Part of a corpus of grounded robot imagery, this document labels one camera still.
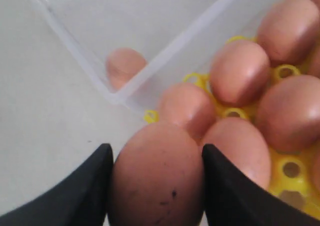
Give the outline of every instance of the yellow egg tray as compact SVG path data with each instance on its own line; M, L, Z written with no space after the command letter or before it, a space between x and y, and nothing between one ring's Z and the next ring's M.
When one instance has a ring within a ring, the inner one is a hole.
M229 39L227 43L239 39L255 41L254 38L237 35ZM272 69L269 85L277 84L291 75L305 74L312 54L313 52L299 66L280 65ZM230 108L222 105L212 95L209 88L208 74L192 73L187 75L183 79L183 82L190 82L191 80L196 86L205 90L212 97L220 118L241 117L254 122L258 102L242 108ZM154 110L147 110L144 120L148 123L156 122L158 121L158 113ZM290 155L282 154L269 148L272 164L271 182L268 191L287 204L320 220L320 192L315 188L311 179L311 171L313 162L315 161L314 157L318 149L320 149L320 142L308 149Z

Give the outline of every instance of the clear plastic container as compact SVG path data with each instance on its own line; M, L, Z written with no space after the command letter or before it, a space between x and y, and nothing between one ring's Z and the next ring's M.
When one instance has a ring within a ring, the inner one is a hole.
M142 115L186 74L208 72L213 54L236 35L254 36L276 0L32 0L94 85L113 104ZM121 90L106 77L118 47L149 64Z

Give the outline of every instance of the white table surface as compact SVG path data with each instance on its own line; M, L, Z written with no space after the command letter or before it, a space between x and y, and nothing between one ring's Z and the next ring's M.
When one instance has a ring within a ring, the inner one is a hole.
M0 60L0 215L53 187L101 143L116 157L145 124L99 94L29 0L0 0Z

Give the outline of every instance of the egg carton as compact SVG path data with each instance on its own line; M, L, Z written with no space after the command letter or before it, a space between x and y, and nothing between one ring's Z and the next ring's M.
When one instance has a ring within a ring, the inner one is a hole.
M239 39L256 40L255 38L236 35L227 40L226 43ZM301 65L284 64L273 68L269 87L287 77L306 74L312 55L313 52ZM217 101L213 96L210 90L208 74L191 73L186 75L182 81L191 82L206 91L215 104L219 118L240 117L251 122L255 121L259 101L241 108L228 107ZM156 110L146 110L143 119L148 123L157 122L159 120L158 112ZM317 142L301 152L283 154L269 147L271 181L268 189L270 194L318 220L320 220L320 192L312 183L311 175L315 156L317 155L316 152L319 148L320 142Z

